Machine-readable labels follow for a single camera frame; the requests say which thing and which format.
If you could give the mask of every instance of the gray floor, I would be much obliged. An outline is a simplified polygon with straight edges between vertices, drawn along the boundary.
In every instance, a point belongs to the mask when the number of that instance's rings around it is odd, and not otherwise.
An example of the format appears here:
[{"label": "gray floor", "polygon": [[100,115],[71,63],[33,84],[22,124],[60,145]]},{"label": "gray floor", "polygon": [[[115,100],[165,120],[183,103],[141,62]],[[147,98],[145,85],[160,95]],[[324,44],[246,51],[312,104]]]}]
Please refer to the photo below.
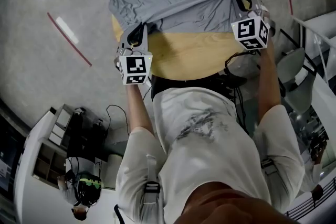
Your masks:
[{"label": "gray floor", "polygon": [[[29,126],[51,107],[86,106],[108,121],[106,107],[127,108],[120,75],[113,67],[116,41],[109,0],[0,0],[0,98]],[[278,26],[291,31],[288,0],[263,0]],[[294,15],[308,19],[336,9],[331,0],[292,0]],[[78,56],[47,16],[58,16],[78,37]],[[276,37],[278,53],[286,47]],[[247,72],[250,59],[239,62]],[[142,86],[145,93],[147,86]],[[153,110],[148,95],[146,105]],[[125,126],[124,115],[111,108],[111,126]],[[125,138],[125,129],[121,132]]]}]

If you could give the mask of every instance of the round table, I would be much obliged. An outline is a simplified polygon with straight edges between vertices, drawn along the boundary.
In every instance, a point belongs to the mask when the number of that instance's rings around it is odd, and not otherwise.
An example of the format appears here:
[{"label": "round table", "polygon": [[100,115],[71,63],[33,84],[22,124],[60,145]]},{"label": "round table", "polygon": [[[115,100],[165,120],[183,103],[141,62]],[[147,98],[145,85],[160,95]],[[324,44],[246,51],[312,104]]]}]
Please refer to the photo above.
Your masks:
[{"label": "round table", "polygon": [[[112,25],[119,43],[123,31],[114,16]],[[155,33],[148,36],[148,44],[152,74],[171,80],[211,76],[224,69],[231,55],[243,51],[233,33]]]}]

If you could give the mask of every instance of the person wearing headset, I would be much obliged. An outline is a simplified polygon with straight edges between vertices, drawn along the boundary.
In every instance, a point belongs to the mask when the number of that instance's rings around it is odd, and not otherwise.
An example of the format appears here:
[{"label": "person wearing headset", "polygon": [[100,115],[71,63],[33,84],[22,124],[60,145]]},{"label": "person wearing headset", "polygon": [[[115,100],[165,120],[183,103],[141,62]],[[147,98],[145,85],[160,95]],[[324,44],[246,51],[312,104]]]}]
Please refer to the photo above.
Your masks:
[{"label": "person wearing headset", "polygon": [[[274,46],[260,50],[259,148],[236,122],[236,109],[209,84],[152,92],[159,140],[137,85],[127,85],[131,134],[117,175],[118,208],[133,221],[166,224],[282,223],[304,175],[296,135],[281,105]],[[157,176],[160,188],[150,180]],[[162,197],[155,204],[152,192]]]},{"label": "person wearing headset", "polygon": [[81,204],[77,190],[75,188],[76,177],[81,173],[88,173],[100,176],[101,164],[97,169],[95,157],[104,139],[104,130],[101,127],[101,120],[97,120],[92,126],[88,140],[83,147],[82,115],[83,108],[75,109],[71,118],[68,130],[70,132],[70,142],[66,158],[66,175],[58,177],[57,183],[63,198],[74,207],[71,209],[73,216],[78,220],[85,220],[89,207]]}]

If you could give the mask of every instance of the railing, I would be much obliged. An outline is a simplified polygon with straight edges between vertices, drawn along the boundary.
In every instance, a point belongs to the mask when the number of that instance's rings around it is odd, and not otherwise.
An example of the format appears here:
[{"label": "railing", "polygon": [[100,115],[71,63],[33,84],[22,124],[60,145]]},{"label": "railing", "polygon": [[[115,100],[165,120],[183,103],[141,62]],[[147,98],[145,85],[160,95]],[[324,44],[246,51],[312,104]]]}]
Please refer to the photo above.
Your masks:
[{"label": "railing", "polygon": [[310,198],[295,207],[294,209],[287,211],[286,216],[290,217],[293,220],[299,220],[303,218],[315,208],[319,207],[325,200],[327,200],[334,192],[336,191],[336,178],[334,178],[329,184],[323,188],[323,195],[318,201],[314,201],[313,198]]}]

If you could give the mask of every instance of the desk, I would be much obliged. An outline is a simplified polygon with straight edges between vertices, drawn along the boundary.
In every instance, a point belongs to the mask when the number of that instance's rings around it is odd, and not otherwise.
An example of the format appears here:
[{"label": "desk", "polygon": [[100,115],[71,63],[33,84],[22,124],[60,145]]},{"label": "desk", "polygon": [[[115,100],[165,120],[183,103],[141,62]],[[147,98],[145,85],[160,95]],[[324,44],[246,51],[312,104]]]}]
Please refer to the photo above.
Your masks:
[{"label": "desk", "polygon": [[[112,25],[119,43],[123,31],[113,15]],[[171,80],[211,76],[224,69],[231,55],[243,51],[233,33],[156,33],[148,36],[148,44],[152,74]]]}]

